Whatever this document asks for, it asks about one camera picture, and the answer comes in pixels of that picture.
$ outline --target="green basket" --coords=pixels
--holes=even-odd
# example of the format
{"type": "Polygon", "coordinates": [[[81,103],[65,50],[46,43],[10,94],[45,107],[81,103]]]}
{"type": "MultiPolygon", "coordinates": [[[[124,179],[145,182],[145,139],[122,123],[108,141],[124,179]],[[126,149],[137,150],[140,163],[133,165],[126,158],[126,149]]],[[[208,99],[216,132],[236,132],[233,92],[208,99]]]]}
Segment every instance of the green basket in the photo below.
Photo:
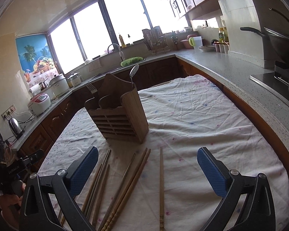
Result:
{"type": "Polygon", "coordinates": [[[132,57],[132,58],[126,59],[123,62],[121,62],[121,66],[126,67],[126,66],[132,65],[134,63],[143,61],[143,60],[144,59],[142,57],[132,57]]]}

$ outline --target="speckled granite countertop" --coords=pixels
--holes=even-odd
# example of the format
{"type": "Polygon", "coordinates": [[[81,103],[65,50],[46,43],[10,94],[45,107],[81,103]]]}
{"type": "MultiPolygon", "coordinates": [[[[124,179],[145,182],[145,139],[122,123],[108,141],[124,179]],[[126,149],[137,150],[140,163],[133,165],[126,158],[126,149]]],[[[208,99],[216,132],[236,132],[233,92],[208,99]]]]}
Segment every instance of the speckled granite countertop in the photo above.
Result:
{"type": "MultiPolygon", "coordinates": [[[[289,151],[289,107],[271,92],[249,78],[251,74],[264,74],[272,72],[272,70],[258,67],[247,61],[228,57],[226,54],[201,52],[194,49],[149,56],[140,65],[170,57],[177,57],[204,71],[238,95],[268,123],[289,151]]],[[[120,68],[111,73],[116,74],[131,68],[131,66],[120,68]]],[[[86,82],[96,82],[103,79],[104,76],[87,79],[81,85],[72,88],[68,93],[53,101],[51,107],[45,113],[37,117],[26,127],[25,134],[14,144],[13,150],[19,150],[42,120],[73,91],[83,88],[86,82]]]]}

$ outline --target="metal spoon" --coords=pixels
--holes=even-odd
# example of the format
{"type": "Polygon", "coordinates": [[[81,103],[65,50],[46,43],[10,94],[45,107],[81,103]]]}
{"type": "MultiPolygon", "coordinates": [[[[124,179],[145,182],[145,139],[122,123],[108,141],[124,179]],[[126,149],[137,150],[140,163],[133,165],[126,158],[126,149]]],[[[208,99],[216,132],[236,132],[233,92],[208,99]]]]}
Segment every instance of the metal spoon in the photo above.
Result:
{"type": "Polygon", "coordinates": [[[131,79],[131,81],[132,81],[132,88],[133,88],[133,76],[136,74],[136,72],[138,71],[138,69],[139,69],[139,64],[136,64],[133,68],[132,68],[132,70],[130,71],[130,74],[129,74],[129,77],[130,77],[130,79],[131,79]]]}

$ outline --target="faucet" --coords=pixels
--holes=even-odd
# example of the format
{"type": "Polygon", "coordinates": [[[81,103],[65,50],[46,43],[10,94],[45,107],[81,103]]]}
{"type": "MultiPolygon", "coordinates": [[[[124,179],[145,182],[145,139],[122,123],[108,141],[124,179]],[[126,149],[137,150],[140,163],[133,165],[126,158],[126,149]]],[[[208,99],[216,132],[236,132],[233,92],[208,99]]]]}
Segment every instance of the faucet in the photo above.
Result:
{"type": "Polygon", "coordinates": [[[119,48],[119,55],[120,55],[120,57],[121,57],[121,60],[124,61],[124,60],[125,60],[124,53],[121,51],[120,46],[119,46],[118,44],[116,44],[116,43],[112,43],[112,44],[110,44],[110,45],[108,46],[108,48],[107,48],[107,54],[109,54],[109,47],[110,47],[111,45],[117,45],[117,46],[118,46],[118,48],[119,48]]]}

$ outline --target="metal screw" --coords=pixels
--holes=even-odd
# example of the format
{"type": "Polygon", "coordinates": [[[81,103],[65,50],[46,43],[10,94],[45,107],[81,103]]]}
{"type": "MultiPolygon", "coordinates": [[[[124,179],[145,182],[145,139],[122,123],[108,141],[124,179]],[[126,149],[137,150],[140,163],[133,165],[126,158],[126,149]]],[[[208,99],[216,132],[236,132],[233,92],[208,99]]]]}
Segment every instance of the metal screw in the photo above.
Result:
{"type": "Polygon", "coordinates": [[[30,179],[34,179],[36,177],[36,173],[32,173],[31,175],[30,175],[30,179]]]}
{"type": "Polygon", "coordinates": [[[64,174],[65,174],[65,170],[64,170],[64,169],[60,169],[60,170],[57,172],[57,174],[58,174],[59,176],[64,175],[64,174]]]}
{"type": "Polygon", "coordinates": [[[233,176],[237,176],[239,174],[239,171],[237,171],[236,169],[232,169],[230,170],[230,173],[233,175],[233,176]]]}
{"type": "Polygon", "coordinates": [[[261,179],[267,178],[267,177],[265,176],[265,174],[263,174],[263,173],[260,173],[260,174],[259,174],[259,177],[260,177],[261,179]]]}

